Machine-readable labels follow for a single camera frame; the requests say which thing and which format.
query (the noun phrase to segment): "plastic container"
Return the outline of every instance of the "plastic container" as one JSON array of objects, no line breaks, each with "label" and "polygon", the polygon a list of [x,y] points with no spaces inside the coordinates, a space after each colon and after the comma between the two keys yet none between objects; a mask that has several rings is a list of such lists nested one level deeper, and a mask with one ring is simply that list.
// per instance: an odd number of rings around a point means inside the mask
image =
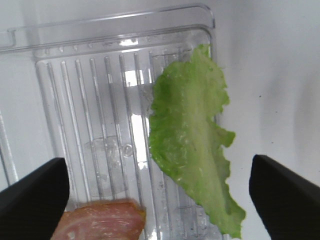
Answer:
[{"label": "plastic container", "polygon": [[148,146],[153,83],[199,44],[214,53],[213,30],[197,4],[0,32],[0,187],[65,157],[67,210],[133,198],[147,209],[140,239],[223,239]]}]

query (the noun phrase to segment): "deli meat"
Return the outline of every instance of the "deli meat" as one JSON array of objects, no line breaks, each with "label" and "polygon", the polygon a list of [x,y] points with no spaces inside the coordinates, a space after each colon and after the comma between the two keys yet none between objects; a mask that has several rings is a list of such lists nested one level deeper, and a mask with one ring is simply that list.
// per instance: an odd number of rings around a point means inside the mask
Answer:
[{"label": "deli meat", "polygon": [[51,240],[137,240],[145,222],[134,202],[93,204],[65,212]]}]

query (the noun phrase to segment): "white background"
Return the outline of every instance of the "white background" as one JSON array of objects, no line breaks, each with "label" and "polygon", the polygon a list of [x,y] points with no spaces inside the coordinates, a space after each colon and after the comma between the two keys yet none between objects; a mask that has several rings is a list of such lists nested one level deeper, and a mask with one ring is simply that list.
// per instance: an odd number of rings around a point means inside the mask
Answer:
[{"label": "white background", "polygon": [[[192,2],[1,0],[0,30]],[[199,2],[215,15],[217,59],[229,86],[231,103],[221,122],[237,134],[225,155],[231,194],[247,211],[242,236],[269,240],[248,192],[254,154],[267,154],[320,185],[320,1]]]}]

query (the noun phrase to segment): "green lettuce leaf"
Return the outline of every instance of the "green lettuce leaf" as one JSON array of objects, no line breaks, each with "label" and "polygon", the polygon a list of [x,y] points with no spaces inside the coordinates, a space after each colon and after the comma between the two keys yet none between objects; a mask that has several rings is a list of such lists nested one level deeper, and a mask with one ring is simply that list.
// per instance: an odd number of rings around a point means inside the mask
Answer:
[{"label": "green lettuce leaf", "polygon": [[221,233],[241,238],[246,212],[229,193],[230,162],[222,147],[235,133],[214,122],[229,103],[226,87],[208,45],[195,48],[190,61],[171,63],[153,87],[149,144],[161,170],[203,206]]}]

